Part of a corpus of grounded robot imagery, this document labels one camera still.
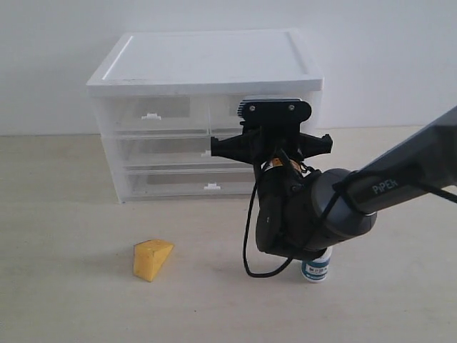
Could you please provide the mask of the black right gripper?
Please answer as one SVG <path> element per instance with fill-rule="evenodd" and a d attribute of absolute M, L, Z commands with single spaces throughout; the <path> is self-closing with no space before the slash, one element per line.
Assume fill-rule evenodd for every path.
<path fill-rule="evenodd" d="M 212 157 L 249 166 L 258 166 L 284 151 L 296 161 L 331 153 L 330 134 L 314 136 L 303 133 L 300 126 L 259 126 L 242 123 L 229 133 L 214 131 L 210 137 Z"/>

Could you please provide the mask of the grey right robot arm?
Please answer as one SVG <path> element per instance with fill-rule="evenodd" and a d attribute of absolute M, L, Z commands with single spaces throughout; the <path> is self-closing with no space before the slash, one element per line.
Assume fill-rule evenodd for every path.
<path fill-rule="evenodd" d="M 260 252 L 316 259 L 368 233 L 381 210 L 426 194 L 442 197 L 456 184 L 455 109 L 356 171 L 306 164 L 333 146 L 329 135 L 302 132 L 312 115 L 303 100 L 248 101 L 238 108 L 241 133 L 211 138 L 214 156 L 253 168 Z"/>

